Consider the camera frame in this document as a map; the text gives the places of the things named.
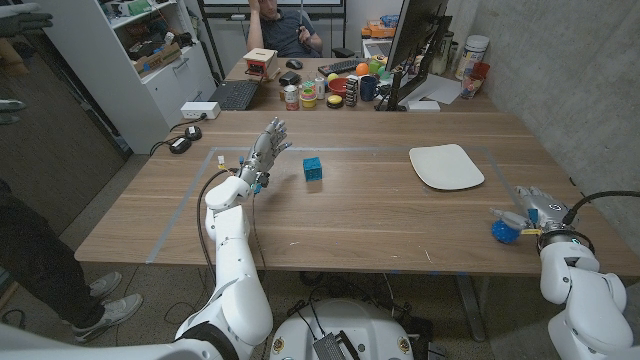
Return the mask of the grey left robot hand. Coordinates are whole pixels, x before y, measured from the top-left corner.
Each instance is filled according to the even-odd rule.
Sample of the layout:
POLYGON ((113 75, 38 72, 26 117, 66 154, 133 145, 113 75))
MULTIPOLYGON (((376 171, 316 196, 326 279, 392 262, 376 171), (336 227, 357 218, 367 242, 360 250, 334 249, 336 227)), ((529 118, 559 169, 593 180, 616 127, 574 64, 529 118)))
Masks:
POLYGON ((275 159, 282 151, 292 145, 291 142, 283 143, 286 137, 284 122, 278 117, 274 117, 250 148, 237 176, 251 186, 259 183, 263 187, 267 187, 268 172, 275 159))

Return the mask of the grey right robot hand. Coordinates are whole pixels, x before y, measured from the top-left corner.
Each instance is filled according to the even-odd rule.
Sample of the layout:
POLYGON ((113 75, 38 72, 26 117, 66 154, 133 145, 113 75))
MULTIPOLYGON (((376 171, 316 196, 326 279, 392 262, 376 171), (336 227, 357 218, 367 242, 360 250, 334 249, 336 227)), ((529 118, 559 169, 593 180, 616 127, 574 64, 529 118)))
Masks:
POLYGON ((490 212, 502 220, 507 227, 518 231, 538 228, 544 232, 568 228, 563 218, 569 208, 564 203, 537 187, 516 186, 515 191, 520 196, 524 208, 536 210, 538 217, 536 220, 531 220, 513 212, 491 208, 490 212))

